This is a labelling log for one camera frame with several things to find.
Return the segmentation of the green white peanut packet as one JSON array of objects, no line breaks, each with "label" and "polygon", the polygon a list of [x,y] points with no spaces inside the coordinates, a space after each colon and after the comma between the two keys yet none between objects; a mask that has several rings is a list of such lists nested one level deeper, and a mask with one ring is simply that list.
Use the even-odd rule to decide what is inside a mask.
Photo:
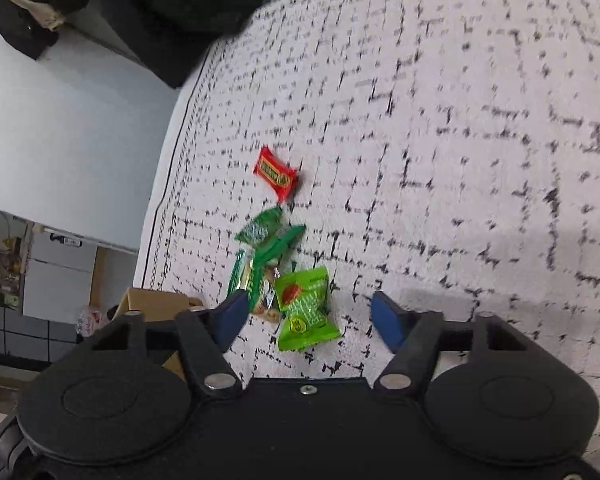
[{"label": "green white peanut packet", "polygon": [[277,323],[279,310],[275,305],[274,285],[279,278],[278,266],[304,232],[306,227],[302,224],[288,226],[256,249],[239,249],[230,274],[227,295],[244,290],[248,296],[249,313]]}]

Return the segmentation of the light green snack packet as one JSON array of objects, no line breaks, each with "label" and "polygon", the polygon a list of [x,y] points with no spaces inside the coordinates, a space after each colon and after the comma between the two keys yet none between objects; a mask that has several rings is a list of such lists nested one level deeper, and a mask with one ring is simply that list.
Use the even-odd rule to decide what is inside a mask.
[{"label": "light green snack packet", "polygon": [[340,337],[327,311],[328,285],[324,266],[291,272],[276,280],[274,289],[283,321],[277,336],[279,351],[299,351]]}]

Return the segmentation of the dark green candy packet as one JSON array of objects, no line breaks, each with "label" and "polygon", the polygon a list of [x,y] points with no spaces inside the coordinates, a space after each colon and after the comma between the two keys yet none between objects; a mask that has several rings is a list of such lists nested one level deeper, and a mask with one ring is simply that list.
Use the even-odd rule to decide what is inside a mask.
[{"label": "dark green candy packet", "polygon": [[283,218],[281,206],[262,210],[250,219],[235,235],[235,240],[257,249],[267,242],[280,228]]}]

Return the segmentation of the brown cardboard box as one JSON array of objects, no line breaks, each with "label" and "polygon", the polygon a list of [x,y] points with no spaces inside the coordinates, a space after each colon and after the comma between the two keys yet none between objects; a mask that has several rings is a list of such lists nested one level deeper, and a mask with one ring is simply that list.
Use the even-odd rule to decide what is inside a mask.
[{"label": "brown cardboard box", "polygon": [[[197,298],[180,294],[130,287],[124,293],[120,304],[107,312],[110,321],[120,318],[126,312],[140,311],[146,323],[171,322],[186,310],[204,310],[204,302]],[[171,334],[146,333],[146,356],[148,360],[161,365],[181,380],[185,380],[178,350]]]}]

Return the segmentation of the bottled water pack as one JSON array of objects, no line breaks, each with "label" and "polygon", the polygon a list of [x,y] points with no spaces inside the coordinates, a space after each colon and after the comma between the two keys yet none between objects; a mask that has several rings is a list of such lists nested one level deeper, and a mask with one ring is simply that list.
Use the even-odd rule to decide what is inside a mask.
[{"label": "bottled water pack", "polygon": [[98,307],[84,306],[79,310],[76,317],[76,333],[82,338],[94,335],[98,330],[108,323],[106,314]]}]

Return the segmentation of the red candy bar wrapper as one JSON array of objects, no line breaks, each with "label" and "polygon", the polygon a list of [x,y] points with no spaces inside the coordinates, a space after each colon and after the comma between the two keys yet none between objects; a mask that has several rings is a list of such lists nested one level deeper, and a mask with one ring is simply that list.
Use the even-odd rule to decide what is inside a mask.
[{"label": "red candy bar wrapper", "polygon": [[272,188],[280,204],[288,200],[298,182],[298,171],[279,160],[267,146],[260,149],[253,173]]}]

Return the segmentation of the black clothes on chair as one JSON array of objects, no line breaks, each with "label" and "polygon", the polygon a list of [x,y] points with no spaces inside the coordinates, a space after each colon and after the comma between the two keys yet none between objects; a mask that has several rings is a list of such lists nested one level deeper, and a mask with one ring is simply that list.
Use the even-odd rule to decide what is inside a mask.
[{"label": "black clothes on chair", "polygon": [[95,0],[102,17],[148,70],[171,88],[210,44],[240,32],[264,0]]}]

